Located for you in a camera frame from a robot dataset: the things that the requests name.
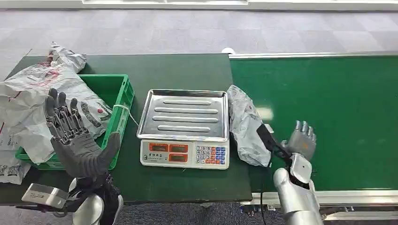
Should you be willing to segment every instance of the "plastic bag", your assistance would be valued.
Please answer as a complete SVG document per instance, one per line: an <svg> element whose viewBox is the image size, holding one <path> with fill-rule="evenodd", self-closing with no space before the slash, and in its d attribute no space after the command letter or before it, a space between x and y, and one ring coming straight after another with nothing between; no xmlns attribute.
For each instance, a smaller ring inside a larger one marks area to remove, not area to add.
<svg viewBox="0 0 398 225"><path fill-rule="evenodd" d="M251 165L267 166L271 152L257 134L262 120L252 100L244 91L231 85L227 91L230 113L230 132L237 142L239 158Z"/></svg>
<svg viewBox="0 0 398 225"><path fill-rule="evenodd" d="M32 162L43 163L54 154L43 112L50 88L65 92L68 105L77 98L84 124L94 138L106 131L112 110L77 75L85 64L84 55L53 42L46 61L0 82L0 120Z"/></svg>
<svg viewBox="0 0 398 225"><path fill-rule="evenodd" d="M19 146L4 123L0 125L0 182L21 184L31 165L15 158Z"/></svg>
<svg viewBox="0 0 398 225"><path fill-rule="evenodd" d="M29 163L14 157L15 151L0 150L0 182L21 184L31 168Z"/></svg>

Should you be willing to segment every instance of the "robotic hand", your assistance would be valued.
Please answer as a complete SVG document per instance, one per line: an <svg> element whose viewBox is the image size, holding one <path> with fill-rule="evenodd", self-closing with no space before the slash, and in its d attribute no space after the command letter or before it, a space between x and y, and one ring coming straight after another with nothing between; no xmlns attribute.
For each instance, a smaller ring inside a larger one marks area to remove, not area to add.
<svg viewBox="0 0 398 225"><path fill-rule="evenodd" d="M102 150L84 127L77 100L72 99L69 111L66 94L61 92L58 95L56 89L49 91L44 114L53 135L51 144L54 151L74 179L68 193L55 187L31 184L22 200L37 206L19 208L53 211L57 217L73 212L74 225L114 225L123 206L123 198L112 185L108 167L121 145L119 133L112 133L107 147Z"/></svg>
<svg viewBox="0 0 398 225"><path fill-rule="evenodd" d="M274 173L274 185L286 223L289 225L322 225L319 204L311 180L312 158L316 147L316 135L305 121L297 121L289 142L282 147L290 156L287 169L279 168Z"/></svg>

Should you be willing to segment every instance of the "scale display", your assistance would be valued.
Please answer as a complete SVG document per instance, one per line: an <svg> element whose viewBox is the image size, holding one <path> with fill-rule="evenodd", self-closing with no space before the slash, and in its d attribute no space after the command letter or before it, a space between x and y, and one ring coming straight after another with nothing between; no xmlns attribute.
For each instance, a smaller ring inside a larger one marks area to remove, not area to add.
<svg viewBox="0 0 398 225"><path fill-rule="evenodd" d="M220 170L229 166L229 141L206 143L142 140L140 151L143 165Z"/></svg>

